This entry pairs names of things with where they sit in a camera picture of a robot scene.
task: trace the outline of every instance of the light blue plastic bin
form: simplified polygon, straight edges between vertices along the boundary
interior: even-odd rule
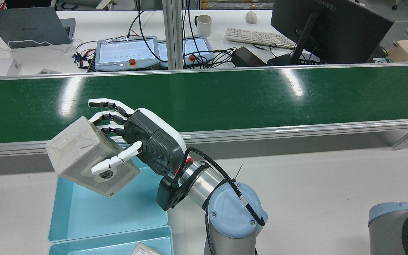
[[[50,242],[163,226],[165,211],[157,205],[157,175],[136,158],[141,173],[112,198],[58,178],[53,205]]]
[[[171,228],[162,226],[55,243],[50,246],[49,255],[130,255],[138,242],[162,255],[174,254]]]

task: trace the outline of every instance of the white box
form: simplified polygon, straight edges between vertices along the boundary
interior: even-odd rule
[[[14,58],[0,58],[0,76],[18,75],[20,69],[20,64]]]
[[[85,117],[70,124],[47,142],[45,148],[58,176],[106,197],[115,195],[140,173],[130,159],[100,175],[92,174],[93,166],[123,149]]]

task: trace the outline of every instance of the monitor stand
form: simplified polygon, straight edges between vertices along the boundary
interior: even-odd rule
[[[287,53],[285,55],[269,59],[267,61],[267,65],[270,66],[298,65],[300,56],[303,50],[305,49],[305,44],[308,41],[308,38],[311,34],[311,31],[314,27],[314,24],[316,23],[316,19],[318,16],[319,13],[317,12],[311,13],[305,25],[305,29],[303,30],[303,33],[301,34],[300,39],[298,40],[298,44],[296,45],[296,48],[292,54]]]

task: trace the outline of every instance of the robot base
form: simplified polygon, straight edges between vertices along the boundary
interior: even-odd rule
[[[254,255],[256,250],[256,230],[243,238],[230,238],[218,232],[210,221],[209,231],[215,254]],[[204,255],[212,255],[207,239],[204,247]]]

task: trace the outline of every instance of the keyboard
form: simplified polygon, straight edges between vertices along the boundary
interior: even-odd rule
[[[243,42],[256,45],[277,46],[283,45],[295,47],[296,43],[283,36],[282,34],[271,34],[247,29],[228,28],[226,31],[226,39],[233,42]]]

